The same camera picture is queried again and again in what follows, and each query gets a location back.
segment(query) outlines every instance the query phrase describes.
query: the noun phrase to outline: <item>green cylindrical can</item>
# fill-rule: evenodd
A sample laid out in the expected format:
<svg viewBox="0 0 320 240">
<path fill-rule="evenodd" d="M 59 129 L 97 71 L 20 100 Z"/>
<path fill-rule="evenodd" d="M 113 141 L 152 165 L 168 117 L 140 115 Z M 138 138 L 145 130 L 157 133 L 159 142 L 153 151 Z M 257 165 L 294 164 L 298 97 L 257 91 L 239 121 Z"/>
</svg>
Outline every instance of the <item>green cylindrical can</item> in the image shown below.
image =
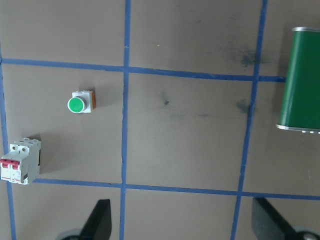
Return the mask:
<svg viewBox="0 0 320 240">
<path fill-rule="evenodd" d="M 295 27 L 279 123 L 284 130 L 320 132 L 320 29 Z"/>
</svg>

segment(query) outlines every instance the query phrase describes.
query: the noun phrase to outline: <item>red breaker switch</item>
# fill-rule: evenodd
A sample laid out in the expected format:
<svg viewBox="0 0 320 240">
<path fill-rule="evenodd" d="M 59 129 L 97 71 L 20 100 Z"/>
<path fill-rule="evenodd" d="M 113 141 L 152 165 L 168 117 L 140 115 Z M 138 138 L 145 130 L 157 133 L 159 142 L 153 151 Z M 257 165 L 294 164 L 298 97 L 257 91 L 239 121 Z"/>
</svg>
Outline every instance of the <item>red breaker switch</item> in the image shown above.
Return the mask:
<svg viewBox="0 0 320 240">
<path fill-rule="evenodd" d="M 40 172 L 41 141 L 24 138 L 10 144 L 10 152 L 0 159 L 1 180 L 27 185 Z"/>
</svg>

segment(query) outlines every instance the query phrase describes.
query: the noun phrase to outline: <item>dark stain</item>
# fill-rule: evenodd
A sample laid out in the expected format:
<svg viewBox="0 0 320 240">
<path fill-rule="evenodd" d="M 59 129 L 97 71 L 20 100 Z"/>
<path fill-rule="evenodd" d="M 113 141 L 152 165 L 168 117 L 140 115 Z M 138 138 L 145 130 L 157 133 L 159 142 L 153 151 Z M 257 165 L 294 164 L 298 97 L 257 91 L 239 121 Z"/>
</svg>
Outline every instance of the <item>dark stain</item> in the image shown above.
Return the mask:
<svg viewBox="0 0 320 240">
<path fill-rule="evenodd" d="M 165 106 L 169 105 L 170 100 L 169 100 L 169 98 L 168 98 L 167 92 L 165 92 L 165 91 L 162 91 L 162 92 L 161 92 L 161 99 L 162 99 L 162 102 L 163 102 L 163 104 L 164 104 Z"/>
<path fill-rule="evenodd" d="M 241 99 L 236 102 L 235 106 L 239 109 L 241 114 L 247 114 L 249 111 L 250 103 L 247 101 L 247 99 Z"/>
<path fill-rule="evenodd" d="M 261 56 L 260 61 L 256 61 L 256 51 L 247 50 L 242 56 L 241 63 L 245 67 L 248 67 L 255 64 L 266 64 L 268 61 L 263 56 Z"/>
</svg>

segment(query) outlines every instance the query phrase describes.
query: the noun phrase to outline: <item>blue tape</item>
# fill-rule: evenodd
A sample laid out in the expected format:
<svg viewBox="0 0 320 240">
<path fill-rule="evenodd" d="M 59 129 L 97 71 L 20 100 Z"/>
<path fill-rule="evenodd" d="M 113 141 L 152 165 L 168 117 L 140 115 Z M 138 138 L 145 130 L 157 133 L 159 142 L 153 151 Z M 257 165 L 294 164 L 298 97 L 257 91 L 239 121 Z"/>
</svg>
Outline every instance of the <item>blue tape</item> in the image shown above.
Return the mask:
<svg viewBox="0 0 320 240">
<path fill-rule="evenodd" d="M 125 65 L 129 66 L 129 54 L 128 47 L 124 49 Z M 84 70 L 100 70 L 110 72 L 123 72 L 123 66 L 111 66 L 111 65 L 99 65 L 99 64 L 86 64 L 75 62 L 59 62 L 59 61 L 42 61 L 42 60 L 29 60 L 29 59 L 15 59 L 4 58 L 2 60 L 4 64 L 14 65 L 27 65 L 27 66 L 40 66 L 40 67 L 54 67 L 54 68 L 71 68 L 71 69 L 84 69 Z M 145 67 L 128 67 L 129 73 L 133 74 L 151 74 L 170 77 L 192 78 L 192 79 L 208 79 L 208 80 L 229 80 L 229 81 L 245 81 L 251 82 L 254 80 L 254 76 L 248 75 L 228 75 L 228 74 L 213 74 L 205 72 L 190 72 L 190 71 L 175 71 L 164 69 L 153 69 Z M 260 76 L 259 82 L 277 82 L 284 83 L 286 78 L 283 76 Z"/>
<path fill-rule="evenodd" d="M 60 180 L 60 179 L 47 179 L 47 178 L 36 178 L 32 183 L 36 183 L 36 184 L 59 184 L 59 185 L 90 186 L 90 187 L 103 187 L 103 188 L 121 188 L 121 184 L 120 183 L 107 183 L 107 182 L 96 182 L 96 181 Z"/>
<path fill-rule="evenodd" d="M 1 113 L 1 130 L 2 130 L 2 144 L 3 152 L 7 154 L 8 148 L 8 133 L 7 133 L 7 121 L 6 121 L 6 106 L 5 106 L 5 91 L 4 91 L 4 81 L 2 73 L 2 64 L 4 60 L 1 57 L 0 50 L 0 113 Z M 11 226 L 11 239 L 16 240 L 16 221 L 15 221 L 15 211 L 14 211 L 14 199 L 12 193 L 12 185 L 10 182 L 6 182 L 6 191 L 8 195 L 8 205 L 9 205 L 9 217 Z"/>
<path fill-rule="evenodd" d="M 253 119 L 254 119 L 255 108 L 256 108 L 258 82 L 260 79 L 259 71 L 260 71 L 260 61 L 261 61 L 261 54 L 262 54 L 262 44 L 264 39 L 264 30 L 266 26 L 267 6 L 268 6 L 268 0 L 263 0 L 261 12 L 260 12 L 258 36 L 256 41 L 255 64 L 254 64 L 254 70 L 253 70 L 254 79 L 252 82 L 251 102 L 250 102 L 250 109 L 249 109 L 248 118 L 247 118 L 247 125 L 246 125 L 242 159 L 241 159 L 241 167 L 240 167 L 240 176 L 239 176 L 239 182 L 238 182 L 238 192 L 240 193 L 240 195 L 238 195 L 236 198 L 234 215 L 233 215 L 233 223 L 232 223 L 232 229 L 231 229 L 231 237 L 230 237 L 231 240 L 235 240 L 236 234 L 237 234 L 239 213 L 240 213 L 240 207 L 241 207 L 241 197 L 242 197 L 241 193 L 244 187 L 250 136 L 251 136 Z"/>
<path fill-rule="evenodd" d="M 10 215 L 10 225 L 11 225 L 11 239 L 16 240 L 16 221 L 15 221 L 15 210 L 14 210 L 14 197 L 12 193 L 12 184 L 6 182 L 6 191 L 8 194 L 8 204 L 9 204 L 9 215 Z"/>
<path fill-rule="evenodd" d="M 295 194 L 281 194 L 281 193 L 264 193 L 264 192 L 247 192 L 241 193 L 245 197 L 254 198 L 272 198 L 272 199 L 292 199 L 292 200 L 315 200 L 320 201 L 320 196 L 315 195 L 295 195 Z"/>
<path fill-rule="evenodd" d="M 286 78 L 284 76 L 260 76 L 259 82 L 285 83 Z"/>
<path fill-rule="evenodd" d="M 253 76 L 246 75 L 227 75 L 227 74 L 212 74 L 203 72 L 190 72 L 190 71 L 174 71 L 152 69 L 144 67 L 129 67 L 130 73 L 134 74 L 153 74 L 171 77 L 193 78 L 193 79 L 212 79 L 212 80 L 232 80 L 232 81 L 252 81 Z"/>
<path fill-rule="evenodd" d="M 102 70 L 112 72 L 123 72 L 122 66 L 109 66 L 99 64 L 86 64 L 75 62 L 61 62 L 61 61 L 41 61 L 41 60 L 29 60 L 29 59 L 15 59 L 4 58 L 2 60 L 4 64 L 16 64 L 16 65 L 30 65 L 30 66 L 42 66 L 42 67 L 54 67 L 54 68 L 70 68 L 70 69 L 86 69 L 86 70 Z"/>
<path fill-rule="evenodd" d="M 130 28 L 131 0 L 125 0 L 124 19 L 124 60 L 123 60 L 123 119 L 121 142 L 121 191 L 120 191 L 120 226 L 119 239 L 125 239 L 126 188 L 127 188 L 127 148 L 128 148 L 128 95 L 129 95 L 129 65 L 130 65 Z"/>
<path fill-rule="evenodd" d="M 184 188 L 184 187 L 171 187 L 171 186 L 150 186 L 150 185 L 135 185 L 135 184 L 127 184 L 126 188 L 137 189 L 137 190 L 163 191 L 163 192 L 215 194 L 215 195 L 231 195 L 231 196 L 236 196 L 238 194 L 237 191 L 229 191 L 229 190 Z"/>
</svg>

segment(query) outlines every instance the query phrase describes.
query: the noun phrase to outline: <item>white plastic housing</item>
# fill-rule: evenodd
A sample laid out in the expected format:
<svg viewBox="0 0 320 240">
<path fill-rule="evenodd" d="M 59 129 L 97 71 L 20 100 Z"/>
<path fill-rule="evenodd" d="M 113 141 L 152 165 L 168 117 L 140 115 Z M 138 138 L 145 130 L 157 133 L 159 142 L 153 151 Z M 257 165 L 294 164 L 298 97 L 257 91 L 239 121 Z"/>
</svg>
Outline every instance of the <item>white plastic housing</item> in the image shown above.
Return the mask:
<svg viewBox="0 0 320 240">
<path fill-rule="evenodd" d="M 27 185 L 40 172 L 41 141 L 23 138 L 10 144 L 10 152 L 0 159 L 1 180 Z"/>
<path fill-rule="evenodd" d="M 80 97 L 84 101 L 85 109 L 79 112 L 79 114 L 91 113 L 96 108 L 96 95 L 94 91 L 75 91 L 72 93 L 72 97 Z"/>
</svg>

